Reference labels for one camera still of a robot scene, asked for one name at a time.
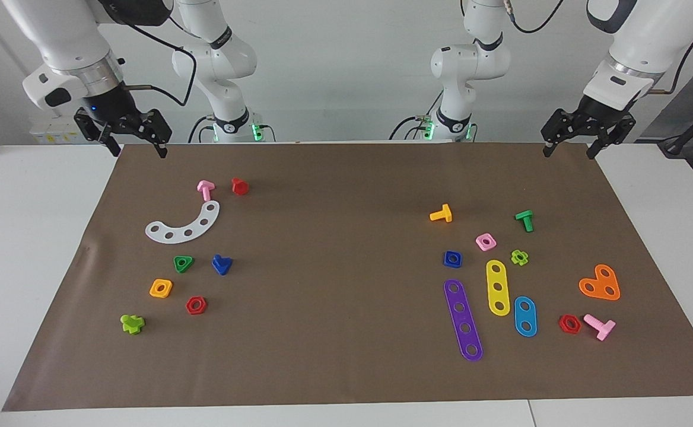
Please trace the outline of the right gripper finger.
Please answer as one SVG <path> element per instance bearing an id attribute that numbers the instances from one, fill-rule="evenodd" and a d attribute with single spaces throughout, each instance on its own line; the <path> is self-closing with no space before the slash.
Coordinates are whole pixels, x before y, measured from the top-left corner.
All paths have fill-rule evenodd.
<path id="1" fill-rule="evenodd" d="M 114 157 L 119 156 L 121 148 L 111 135 L 111 128 L 108 123 L 105 123 L 102 129 L 100 129 L 97 122 L 84 109 L 77 109 L 74 114 L 74 121 L 87 141 L 105 146 Z"/>
<path id="2" fill-rule="evenodd" d="M 167 157 L 167 144 L 172 137 L 172 129 L 158 109 L 141 113 L 141 139 L 148 141 L 160 158 Z"/>

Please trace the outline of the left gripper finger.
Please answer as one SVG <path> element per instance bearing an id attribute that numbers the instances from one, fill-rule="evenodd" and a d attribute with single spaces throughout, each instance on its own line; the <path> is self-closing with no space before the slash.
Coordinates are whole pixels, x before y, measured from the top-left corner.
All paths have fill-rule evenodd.
<path id="1" fill-rule="evenodd" d="M 545 158 L 552 156 L 557 145 L 570 137 L 572 124 L 573 115 L 571 113 L 567 113 L 564 109 L 555 109 L 540 130 L 540 135 L 545 141 L 542 150 Z"/>
<path id="2" fill-rule="evenodd" d="M 591 135 L 595 136 L 596 140 L 586 150 L 586 157 L 593 160 L 603 149 L 613 144 L 623 143 L 634 125 L 636 125 L 636 119 L 631 114 L 625 114 L 612 126 L 599 122 L 592 124 Z"/>

